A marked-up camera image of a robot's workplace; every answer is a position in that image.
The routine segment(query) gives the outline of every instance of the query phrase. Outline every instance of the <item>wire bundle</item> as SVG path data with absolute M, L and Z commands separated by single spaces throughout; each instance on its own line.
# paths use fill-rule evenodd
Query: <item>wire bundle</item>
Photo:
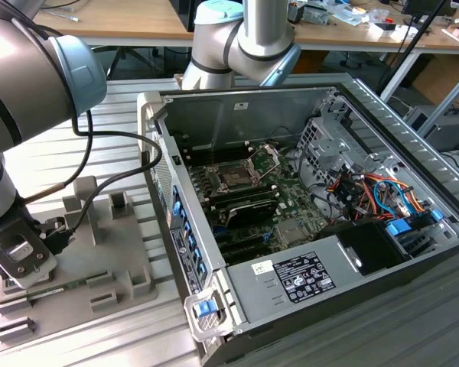
M 352 179 L 351 176 L 363 176 L 361 181 Z M 359 187 L 362 189 L 362 196 L 357 203 L 356 189 L 352 187 Z M 394 191 L 400 195 L 405 208 L 413 215 L 424 212 L 422 205 L 418 202 L 415 194 L 406 183 L 403 183 L 393 177 L 383 177 L 378 174 L 344 174 L 341 173 L 337 180 L 327 188 L 329 194 L 335 195 L 352 195 L 356 199 L 347 199 L 345 203 L 347 216 L 350 219 L 358 220 L 364 216 L 375 217 L 380 220 L 395 219 L 402 217 L 401 212 L 398 213 L 397 209 L 391 207 L 396 204 L 392 199 Z
M 376 182 L 374 186 L 374 199 L 377 202 L 377 204 L 389 212 L 393 218 L 396 218 L 396 212 L 391 209 L 390 207 L 386 206 L 383 201 L 379 197 L 379 187 L 381 184 L 386 185 L 386 192 L 384 193 L 385 195 L 388 193 L 389 189 L 387 189 L 387 185 L 390 185 L 391 187 L 394 187 L 398 192 L 399 195 L 402 198 L 403 203 L 406 206 L 406 209 L 411 213 L 411 214 L 419 214 L 424 212 L 425 210 L 422 208 L 420 203 L 415 197 L 415 194 L 413 193 L 412 190 L 405 192 L 405 189 L 408 189 L 409 186 L 406 183 L 403 183 L 401 181 L 396 180 L 395 178 L 392 177 L 383 177 L 378 174 L 364 174 L 364 177 L 369 178 L 370 180 L 374 180 Z

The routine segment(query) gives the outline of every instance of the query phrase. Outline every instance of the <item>warning label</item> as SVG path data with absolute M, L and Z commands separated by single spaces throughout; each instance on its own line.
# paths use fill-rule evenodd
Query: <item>warning label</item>
M 274 264 L 274 270 L 295 304 L 335 288 L 316 252 Z

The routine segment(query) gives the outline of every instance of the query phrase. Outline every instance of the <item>blue wire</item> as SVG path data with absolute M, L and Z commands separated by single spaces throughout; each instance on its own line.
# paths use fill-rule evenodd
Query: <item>blue wire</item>
M 395 219 L 396 218 L 396 213 L 394 212 L 394 210 L 392 210 L 391 208 L 383 205 L 383 203 L 381 203 L 381 200 L 379 200 L 379 195 L 377 194 L 377 189 L 379 187 L 379 184 L 381 183 L 382 181 L 376 183 L 375 187 L 374 187 L 374 199 L 376 200 L 377 202 L 377 205 L 379 205 L 380 207 L 382 207 L 384 210 L 387 210 L 388 212 L 390 212 L 392 214 L 392 218 Z
M 391 186 L 395 187 L 398 192 L 399 192 L 399 195 L 401 195 L 401 198 L 403 200 L 403 203 L 405 204 L 406 206 L 406 209 L 408 209 L 408 211 L 410 213 L 414 213 L 414 214 L 418 214 L 418 211 L 408 202 L 408 200 L 406 199 L 406 196 L 405 194 L 403 193 L 403 190 L 401 189 L 401 187 L 399 187 L 399 185 L 396 183 L 396 182 L 392 182 L 390 180 L 382 180 L 382 181 L 379 181 L 378 183 L 376 183 L 375 187 L 374 187 L 374 199 L 376 199 L 376 202 L 379 206 L 381 206 L 384 210 L 387 210 L 388 212 L 390 212 L 393 217 L 396 217 L 395 213 L 387 206 L 384 206 L 380 201 L 379 201 L 379 196 L 377 194 L 377 188 L 379 187 L 379 184 L 382 183 L 382 182 L 387 182 L 388 184 L 390 184 Z

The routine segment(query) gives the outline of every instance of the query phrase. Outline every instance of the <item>table leg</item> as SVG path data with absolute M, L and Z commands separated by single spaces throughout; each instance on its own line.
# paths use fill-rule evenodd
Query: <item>table leg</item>
M 405 62 L 401 67 L 398 69 L 395 75 L 392 76 L 392 79 L 389 81 L 388 85 L 381 93 L 381 99 L 384 102 L 388 102 L 389 97 L 395 92 L 396 88 L 398 88 L 399 84 L 403 81 L 406 74 L 415 64 L 415 61 L 420 57 L 419 52 L 412 51 L 405 59 Z

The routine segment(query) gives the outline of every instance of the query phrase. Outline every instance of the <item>white sticker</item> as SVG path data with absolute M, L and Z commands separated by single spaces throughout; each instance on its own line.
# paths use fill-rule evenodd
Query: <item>white sticker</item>
M 242 109 L 248 108 L 248 102 L 235 103 L 235 111 L 240 111 Z
M 274 268 L 272 267 L 272 260 L 265 260 L 262 262 L 257 262 L 256 264 L 252 265 L 253 272 L 255 275 L 266 273 L 267 271 L 272 271 Z
M 321 285 L 327 285 L 328 283 L 331 283 L 331 279 L 329 279 L 329 278 L 326 278 L 326 279 L 321 281 Z

